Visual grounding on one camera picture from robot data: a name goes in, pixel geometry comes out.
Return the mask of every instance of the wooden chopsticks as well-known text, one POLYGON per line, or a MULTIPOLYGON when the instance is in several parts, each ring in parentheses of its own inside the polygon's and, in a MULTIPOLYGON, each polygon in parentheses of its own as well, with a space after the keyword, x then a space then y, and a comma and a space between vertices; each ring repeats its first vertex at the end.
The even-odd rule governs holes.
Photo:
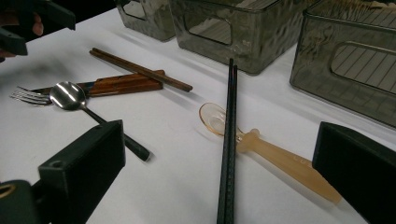
POLYGON ((218 224, 233 223, 237 70, 237 66, 233 65, 233 59, 230 59, 227 109, 219 187, 218 224))
POLYGON ((138 65, 136 63, 128 62, 128 61, 126 61, 126 60, 124 60, 122 58, 119 58, 119 57, 117 57, 115 55, 112 55, 110 53, 104 52, 104 51, 102 51, 100 49, 93 48, 92 50, 90 50, 90 54, 95 56, 95 57, 97 57, 97 58, 105 60, 108 63, 113 63, 113 64, 117 65, 118 67, 126 69, 126 70, 128 70, 130 72, 140 73, 140 74, 142 74, 144 76, 151 77, 151 78, 153 78, 153 79, 155 79, 157 81, 160 81, 160 82, 162 82, 164 84, 173 86, 173 87, 175 87, 177 89, 180 89, 180 90, 183 90, 183 91, 186 91, 186 92, 192 90, 192 86, 190 86, 190 85, 188 85, 188 84, 186 84, 184 82, 178 81, 178 80, 176 80, 174 78, 171 78, 171 77, 159 75, 158 73, 156 73, 156 72, 154 72, 152 70, 149 70, 149 69, 147 69, 147 68, 145 68, 143 66, 140 66, 140 65, 138 65))

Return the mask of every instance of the spoon handle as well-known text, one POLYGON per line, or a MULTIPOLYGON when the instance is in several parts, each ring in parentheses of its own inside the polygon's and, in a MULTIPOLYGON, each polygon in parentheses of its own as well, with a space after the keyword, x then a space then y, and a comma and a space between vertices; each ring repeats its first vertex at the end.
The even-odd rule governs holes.
MULTIPOLYGON (((82 110, 87 113, 91 118, 96 120, 98 123, 105 123, 106 121, 99 117, 97 114, 93 113, 89 108, 83 107, 82 110)), ((140 160, 147 161, 149 159, 149 151, 138 144, 134 139, 132 139, 127 134, 124 134, 124 142, 125 146, 127 146, 140 160)))
POLYGON ((338 191, 312 167, 311 161, 261 140, 257 129, 246 133, 236 149, 240 152, 255 151, 286 174, 333 203, 338 203, 342 198, 338 191))

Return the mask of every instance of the silver fork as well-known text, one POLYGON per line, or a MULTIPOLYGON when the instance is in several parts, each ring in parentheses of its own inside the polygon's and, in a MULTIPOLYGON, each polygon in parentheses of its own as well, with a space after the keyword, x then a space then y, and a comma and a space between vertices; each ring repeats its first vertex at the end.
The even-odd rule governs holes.
POLYGON ((29 91, 20 86, 17 87, 21 91, 14 91, 9 97, 14 100, 22 101, 30 105, 46 106, 52 105, 50 96, 47 94, 41 94, 33 91, 29 91))

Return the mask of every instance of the amber plastic spoon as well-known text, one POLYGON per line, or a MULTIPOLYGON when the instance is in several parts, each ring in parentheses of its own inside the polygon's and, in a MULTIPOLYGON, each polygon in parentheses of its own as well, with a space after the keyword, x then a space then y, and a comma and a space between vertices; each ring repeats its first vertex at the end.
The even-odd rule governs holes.
MULTIPOLYGON (((206 103, 199 110, 206 128, 221 136, 224 135, 225 113, 223 108, 213 103, 206 103)), ((323 198, 333 203, 341 201, 342 196, 312 167, 311 161, 263 141, 257 129, 249 133, 243 133, 239 128, 236 130, 238 152, 254 151, 323 198)))

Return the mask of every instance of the cutlery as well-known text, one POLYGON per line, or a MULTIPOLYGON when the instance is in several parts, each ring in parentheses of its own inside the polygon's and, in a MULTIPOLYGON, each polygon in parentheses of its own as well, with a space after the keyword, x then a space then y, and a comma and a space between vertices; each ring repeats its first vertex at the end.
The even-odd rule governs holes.
MULTIPOLYGON (((224 135, 224 118, 226 111, 220 106, 206 103, 199 110, 200 118, 206 128, 217 135, 224 135)), ((342 196, 329 182, 312 167, 312 162, 287 151, 281 147, 265 142, 259 137, 260 132, 253 129, 242 133, 236 128, 236 150, 239 152, 254 151, 273 165, 290 175, 318 195, 333 203, 339 203, 342 196)))
POLYGON ((225 116, 224 142, 219 186, 218 224, 233 223, 237 70, 237 66, 233 65, 233 59, 230 59, 227 92, 228 113, 225 116))
MULTIPOLYGON (((163 70, 156 71, 164 76, 163 70)), ((116 94, 126 94, 141 91, 156 91, 163 88, 163 84, 152 78, 141 74, 131 74, 118 77, 98 78, 93 82, 78 83, 87 97, 108 96, 116 94)), ((10 97, 32 105, 52 105, 49 98, 51 87, 37 90, 27 90, 23 87, 17 87, 19 91, 14 91, 10 97)))
MULTIPOLYGON (((159 76, 164 76, 163 70, 155 71, 159 76)), ((163 88, 163 84, 155 79, 135 73, 117 77, 103 77, 91 82, 78 83, 86 96, 107 96, 115 94, 133 93, 138 91, 153 91, 163 88)), ((51 87, 32 90, 41 94, 50 94, 51 87)))
POLYGON ((180 89, 182 91, 189 92, 189 91, 192 90, 192 86, 191 85, 188 85, 188 84, 186 84, 184 82, 181 82, 181 81, 176 80, 176 79, 171 78, 171 77, 160 76, 157 73, 155 73, 154 71, 151 71, 151 70, 147 69, 146 67, 140 66, 140 65, 138 65, 136 63, 128 62, 128 61, 126 61, 126 60, 124 60, 122 58, 119 58, 119 57, 117 57, 115 55, 112 55, 110 53, 104 52, 104 51, 102 51, 100 49, 93 48, 92 50, 90 50, 90 54, 95 56, 95 57, 97 57, 97 58, 100 58, 100 59, 102 59, 102 60, 104 60, 104 61, 106 61, 108 63, 113 63, 116 66, 121 67, 123 69, 126 69, 126 70, 128 70, 130 72, 137 72, 137 73, 140 73, 140 74, 145 75, 147 77, 151 77, 151 78, 153 78, 155 80, 158 80, 158 81, 160 81, 162 83, 165 83, 167 85, 173 86, 173 87, 175 87, 177 89, 180 89))
MULTIPOLYGON (((60 82, 52 87, 49 98, 51 101, 64 110, 83 110, 98 123, 105 123, 106 121, 93 113, 86 106, 86 97, 84 90, 72 83, 72 82, 60 82)), ((128 135, 124 135, 125 146, 127 146, 131 151, 142 161, 147 161, 149 159, 149 151, 143 146, 138 144, 134 139, 128 135)))

